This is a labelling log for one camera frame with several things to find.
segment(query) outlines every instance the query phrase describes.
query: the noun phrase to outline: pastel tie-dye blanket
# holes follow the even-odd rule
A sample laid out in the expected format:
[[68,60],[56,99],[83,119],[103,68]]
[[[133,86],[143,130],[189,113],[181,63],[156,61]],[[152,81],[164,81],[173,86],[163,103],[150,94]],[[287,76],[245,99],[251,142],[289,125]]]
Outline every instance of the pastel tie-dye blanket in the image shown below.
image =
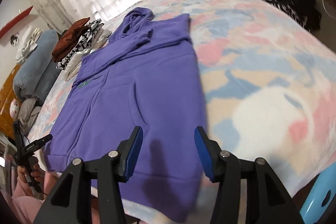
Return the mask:
[[[208,132],[221,148],[243,159],[264,157],[291,195],[336,161],[336,55],[290,17],[261,0],[143,0],[135,6],[151,9],[154,20],[190,14]],[[114,31],[132,8],[104,27]],[[73,80],[59,76],[30,140],[49,133]],[[43,167],[43,151],[39,157]],[[188,223],[209,223],[216,190],[204,177]],[[152,208],[123,202],[126,213],[147,223],[172,223]]]

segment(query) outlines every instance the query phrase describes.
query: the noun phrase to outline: hoodie pocket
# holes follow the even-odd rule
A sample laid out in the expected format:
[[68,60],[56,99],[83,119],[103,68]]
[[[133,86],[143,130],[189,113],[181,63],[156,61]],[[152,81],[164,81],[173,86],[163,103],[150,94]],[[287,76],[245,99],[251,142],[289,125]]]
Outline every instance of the hoodie pocket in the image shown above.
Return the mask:
[[135,126],[146,128],[131,77],[107,79],[96,94],[69,160],[93,160],[117,148]]
[[[78,100],[76,102],[74,102],[73,104],[66,104],[61,112],[59,113],[55,124],[53,125],[50,134],[52,135],[53,139],[50,142],[50,149],[48,149],[48,151],[53,151],[53,144],[54,142],[58,142],[59,143],[59,139],[64,139],[64,138],[68,138],[69,135],[71,135],[71,132],[73,129],[73,125],[70,124],[69,122],[71,121],[72,117],[74,116],[74,114],[76,113],[77,115],[79,115],[78,111],[80,109],[83,109],[83,105],[81,105],[82,103],[82,99]],[[58,149],[57,151],[53,151],[51,154],[55,154],[55,155],[61,155],[62,153],[60,152],[60,150]]]

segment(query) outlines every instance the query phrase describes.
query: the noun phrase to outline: person's leg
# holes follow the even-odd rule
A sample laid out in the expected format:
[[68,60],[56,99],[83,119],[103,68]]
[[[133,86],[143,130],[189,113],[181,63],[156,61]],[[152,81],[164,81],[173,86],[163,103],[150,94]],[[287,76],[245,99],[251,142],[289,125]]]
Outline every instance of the person's leg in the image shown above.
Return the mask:
[[43,192],[46,193],[47,195],[50,193],[51,189],[54,187],[58,180],[58,177],[53,175],[50,172],[45,172],[44,175],[44,185],[43,185]]

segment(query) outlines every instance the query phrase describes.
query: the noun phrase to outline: shelf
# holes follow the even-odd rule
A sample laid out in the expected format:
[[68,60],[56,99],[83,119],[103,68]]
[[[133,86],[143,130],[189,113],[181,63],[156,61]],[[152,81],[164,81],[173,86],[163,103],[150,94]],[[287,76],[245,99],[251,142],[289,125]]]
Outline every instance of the shelf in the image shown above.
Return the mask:
[[18,14],[14,17],[10,22],[8,22],[1,30],[0,30],[0,39],[17,23],[23,20],[27,15],[29,15],[30,11],[32,10],[33,6],[29,7],[27,10],[24,10],[21,14]]

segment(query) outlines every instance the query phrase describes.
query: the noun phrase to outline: black and white patterned cloth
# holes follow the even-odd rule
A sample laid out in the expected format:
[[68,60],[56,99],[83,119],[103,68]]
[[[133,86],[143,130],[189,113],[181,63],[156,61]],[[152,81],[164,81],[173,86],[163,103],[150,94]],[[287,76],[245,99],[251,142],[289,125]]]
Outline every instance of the black and white patterned cloth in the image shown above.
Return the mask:
[[64,70],[76,52],[80,52],[86,48],[91,47],[95,35],[103,25],[104,24],[101,23],[101,19],[97,19],[88,23],[88,30],[84,34],[82,34],[82,36],[78,40],[77,45],[71,50],[71,52],[69,52],[65,58],[58,62],[56,68]]
[[303,28],[306,28],[308,17],[307,16],[299,16],[295,9],[289,3],[282,3],[279,0],[263,0],[269,4],[272,4],[274,7],[279,10],[285,12],[292,19],[294,19],[298,24],[300,24]]

